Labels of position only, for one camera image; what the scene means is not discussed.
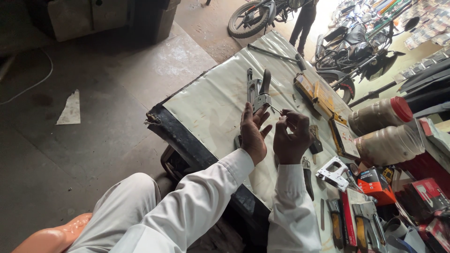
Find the motorcycle seat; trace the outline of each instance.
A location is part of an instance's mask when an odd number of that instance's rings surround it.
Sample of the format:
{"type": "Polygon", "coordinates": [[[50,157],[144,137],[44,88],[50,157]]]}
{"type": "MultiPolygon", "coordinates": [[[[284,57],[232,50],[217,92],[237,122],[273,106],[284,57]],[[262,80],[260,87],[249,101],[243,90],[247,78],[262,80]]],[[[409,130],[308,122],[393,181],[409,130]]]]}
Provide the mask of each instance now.
{"type": "Polygon", "coordinates": [[[363,24],[357,24],[349,33],[344,36],[350,45],[354,45],[361,42],[367,42],[365,39],[366,29],[363,24]]]}

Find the white trousers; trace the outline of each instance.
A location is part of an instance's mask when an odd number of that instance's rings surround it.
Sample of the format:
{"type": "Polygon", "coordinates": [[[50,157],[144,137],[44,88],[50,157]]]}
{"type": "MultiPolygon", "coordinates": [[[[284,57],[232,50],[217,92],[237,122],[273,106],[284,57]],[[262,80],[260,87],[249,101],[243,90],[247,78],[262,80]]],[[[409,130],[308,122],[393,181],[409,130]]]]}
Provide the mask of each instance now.
{"type": "Polygon", "coordinates": [[[92,219],[67,253],[107,253],[129,227],[161,201],[155,180],[136,173],[111,187],[95,205],[92,219]]]}

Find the black motorcycle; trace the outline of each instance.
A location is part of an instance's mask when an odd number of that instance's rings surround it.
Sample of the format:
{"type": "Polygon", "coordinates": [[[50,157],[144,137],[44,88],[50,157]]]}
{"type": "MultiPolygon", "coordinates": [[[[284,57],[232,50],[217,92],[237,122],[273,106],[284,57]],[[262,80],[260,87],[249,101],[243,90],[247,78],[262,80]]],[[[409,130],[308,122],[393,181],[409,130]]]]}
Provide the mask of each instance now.
{"type": "MultiPolygon", "coordinates": [[[[410,19],[405,25],[405,31],[414,28],[419,18],[410,19]]],[[[387,31],[383,33],[381,43],[376,46],[366,39],[366,27],[361,20],[346,20],[341,26],[330,30],[326,35],[320,35],[315,51],[315,68],[332,88],[340,94],[345,103],[355,97],[354,78],[361,75],[361,81],[366,78],[373,81],[384,75],[395,63],[398,56],[405,53],[388,51],[394,36],[393,21],[387,22],[387,31]]]]}
{"type": "Polygon", "coordinates": [[[257,0],[237,9],[228,22],[228,33],[238,39],[251,37],[262,29],[275,27],[274,21],[288,21],[288,15],[311,0],[257,0]]]}

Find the hand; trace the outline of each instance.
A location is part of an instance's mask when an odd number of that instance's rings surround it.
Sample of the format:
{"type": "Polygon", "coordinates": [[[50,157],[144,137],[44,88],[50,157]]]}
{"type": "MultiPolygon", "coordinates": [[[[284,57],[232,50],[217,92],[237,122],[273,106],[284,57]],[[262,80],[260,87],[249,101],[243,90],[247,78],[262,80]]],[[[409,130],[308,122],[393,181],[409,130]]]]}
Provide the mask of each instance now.
{"type": "Polygon", "coordinates": [[[253,115],[252,104],[245,103],[245,109],[242,112],[241,117],[241,135],[242,145],[241,148],[245,150],[253,160],[253,164],[256,166],[261,162],[267,154],[267,147],[264,143],[264,138],[272,130],[272,125],[267,125],[261,132],[259,129],[261,125],[270,116],[270,112],[266,112],[266,105],[261,107],[253,115]]]}
{"type": "Polygon", "coordinates": [[[303,154],[314,142],[309,131],[309,118],[289,109],[281,112],[283,116],[275,128],[274,152],[280,164],[300,164],[303,154]],[[293,134],[288,134],[288,127],[293,134]]]}

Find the white shirt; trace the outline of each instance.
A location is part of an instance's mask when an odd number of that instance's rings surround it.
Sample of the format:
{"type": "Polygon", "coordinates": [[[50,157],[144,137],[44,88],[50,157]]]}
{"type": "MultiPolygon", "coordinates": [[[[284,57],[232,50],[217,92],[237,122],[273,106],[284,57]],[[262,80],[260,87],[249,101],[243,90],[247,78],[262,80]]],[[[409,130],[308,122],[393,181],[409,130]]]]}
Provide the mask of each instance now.
{"type": "MultiPolygon", "coordinates": [[[[186,252],[217,222],[231,194],[253,169],[250,156],[238,149],[208,169],[185,176],[110,252],[186,252]]],[[[319,225],[300,164],[278,166],[269,221],[267,252],[321,250],[319,225]]]]}

